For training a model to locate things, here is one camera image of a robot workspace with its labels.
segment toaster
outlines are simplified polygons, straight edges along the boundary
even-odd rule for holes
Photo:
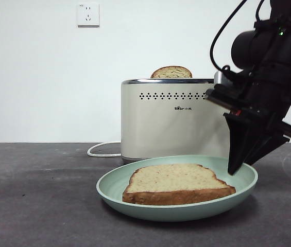
[[[224,109],[205,100],[213,79],[134,79],[121,85],[121,155],[125,163],[202,154],[228,157]]]

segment light green plate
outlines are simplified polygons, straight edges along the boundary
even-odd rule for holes
[[[236,193],[227,197],[193,204],[154,206],[126,203],[122,195],[129,184],[129,179],[136,169],[146,166],[196,163],[212,169],[216,176],[236,188]],[[151,221],[187,221],[210,217],[230,210],[250,195],[258,180],[254,168],[243,164],[233,175],[227,172],[226,158],[202,155],[182,155],[152,158],[118,167],[102,176],[96,188],[104,201],[115,210],[135,218]]]

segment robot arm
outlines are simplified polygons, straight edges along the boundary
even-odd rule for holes
[[[224,66],[220,70],[232,84],[206,91],[207,100],[230,110],[224,114],[230,130],[230,174],[291,138],[291,125],[282,121],[291,106],[291,0],[270,4],[270,19],[257,20],[255,30],[241,33],[232,45],[232,60],[242,71]]]

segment wall outlet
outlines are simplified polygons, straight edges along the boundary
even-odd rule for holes
[[[99,26],[99,4],[79,3],[77,6],[78,27]]]

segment power cord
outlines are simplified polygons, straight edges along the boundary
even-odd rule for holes
[[[225,29],[225,27],[227,26],[227,24],[231,21],[231,19],[234,17],[234,15],[238,12],[238,10],[240,10],[240,8],[244,5],[244,3],[247,0],[242,0],[241,3],[235,8],[235,10],[231,13],[231,15],[227,18],[227,20],[224,22],[224,24],[221,26],[221,28],[219,29],[219,31],[217,32],[215,38],[213,39],[212,45],[211,45],[211,49],[210,49],[210,57],[211,57],[211,61],[213,63],[213,65],[215,66],[215,68],[217,68],[219,71],[222,72],[223,69],[228,69],[228,66],[224,66],[224,68],[220,68],[217,63],[215,62],[214,56],[213,56],[213,50],[214,50],[214,46],[215,43],[218,39],[218,37],[221,35],[222,31]]]
[[[88,149],[87,155],[91,156],[91,157],[117,157],[117,156],[121,156],[121,153],[112,153],[112,154],[96,154],[96,153],[92,153],[92,150],[97,148],[97,147],[100,147],[100,146],[103,146],[103,145],[107,145],[107,144],[114,144],[114,143],[120,143],[120,142],[107,142],[107,143],[97,144],[97,145],[91,147],[90,149]]]
[[[258,5],[258,8],[256,9],[255,18],[256,18],[256,21],[258,21],[258,22],[261,20],[259,17],[259,11],[261,9],[263,2],[264,2],[264,0],[261,0],[259,5]]]

